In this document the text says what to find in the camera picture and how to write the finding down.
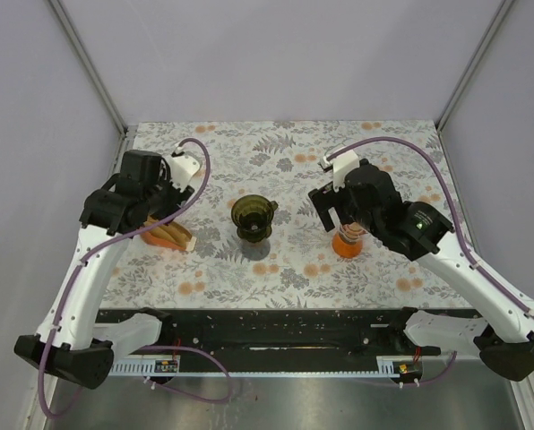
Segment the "clear glass dripper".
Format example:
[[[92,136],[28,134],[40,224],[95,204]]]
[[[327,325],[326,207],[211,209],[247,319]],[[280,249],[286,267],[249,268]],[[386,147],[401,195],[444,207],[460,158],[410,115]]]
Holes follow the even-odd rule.
[[[357,223],[343,224],[339,227],[339,238],[347,244],[354,245],[362,241],[366,231]]]

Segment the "paper filter holder box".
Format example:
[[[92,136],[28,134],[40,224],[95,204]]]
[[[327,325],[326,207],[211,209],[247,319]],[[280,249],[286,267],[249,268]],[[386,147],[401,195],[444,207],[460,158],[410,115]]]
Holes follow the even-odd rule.
[[[188,229],[175,221],[162,224],[141,233],[140,237],[148,245],[187,253],[192,252],[196,245],[196,237]]]

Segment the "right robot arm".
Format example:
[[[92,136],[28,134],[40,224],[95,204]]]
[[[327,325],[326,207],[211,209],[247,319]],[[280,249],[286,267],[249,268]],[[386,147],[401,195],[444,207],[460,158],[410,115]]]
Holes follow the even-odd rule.
[[[461,249],[455,227],[435,207],[408,202],[390,175],[348,152],[322,159],[332,172],[327,185],[309,193],[326,230],[358,224],[388,250],[417,262],[454,288],[477,319],[431,314],[405,307],[390,325],[388,343],[398,354],[432,347],[478,357],[494,373],[519,382],[534,372],[534,300],[507,283],[475,254]]]

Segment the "dark green glass server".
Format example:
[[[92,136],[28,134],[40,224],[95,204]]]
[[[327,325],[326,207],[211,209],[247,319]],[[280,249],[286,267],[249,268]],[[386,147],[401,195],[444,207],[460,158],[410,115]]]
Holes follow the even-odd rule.
[[[246,259],[258,262],[270,254],[271,243],[267,237],[259,238],[258,235],[246,233],[242,229],[237,230],[237,236],[239,249]]]

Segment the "dark green round lid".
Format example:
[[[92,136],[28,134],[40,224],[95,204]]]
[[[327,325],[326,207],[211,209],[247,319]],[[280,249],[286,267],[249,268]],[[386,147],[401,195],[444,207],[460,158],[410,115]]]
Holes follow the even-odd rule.
[[[259,194],[249,194],[239,198],[231,208],[231,219],[236,229],[258,235],[259,238],[270,237],[272,221],[279,205]]]

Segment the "orange glass carafe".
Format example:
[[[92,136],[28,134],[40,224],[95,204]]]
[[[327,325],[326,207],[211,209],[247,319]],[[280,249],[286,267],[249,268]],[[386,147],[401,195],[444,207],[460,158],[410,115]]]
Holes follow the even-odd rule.
[[[338,231],[332,238],[332,250],[341,258],[352,259],[361,254],[363,250],[363,238],[362,241],[354,245],[344,243],[338,235]]]

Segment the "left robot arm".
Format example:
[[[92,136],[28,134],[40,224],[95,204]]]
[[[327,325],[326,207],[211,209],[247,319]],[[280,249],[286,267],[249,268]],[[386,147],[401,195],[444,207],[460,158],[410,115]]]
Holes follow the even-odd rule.
[[[143,347],[172,349],[175,333],[160,311],[137,315],[105,329],[95,326],[102,297],[132,235],[149,219],[180,211],[193,195],[191,179],[201,164],[179,152],[129,150],[118,172],[90,194],[79,218],[77,244],[65,280],[46,318],[32,335],[21,335],[15,354],[44,374],[86,389],[98,388],[113,364]]]

